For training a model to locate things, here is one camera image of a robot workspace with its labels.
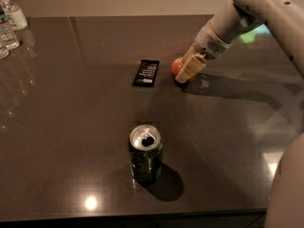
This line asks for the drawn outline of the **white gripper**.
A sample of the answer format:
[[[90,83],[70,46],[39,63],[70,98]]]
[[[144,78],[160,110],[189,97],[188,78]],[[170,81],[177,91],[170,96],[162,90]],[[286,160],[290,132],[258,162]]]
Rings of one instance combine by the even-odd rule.
[[[214,22],[208,21],[198,32],[194,45],[191,45],[182,56],[183,66],[177,75],[177,82],[184,84],[191,80],[206,66],[205,58],[213,60],[225,52],[231,43],[227,43],[219,37],[215,30]]]

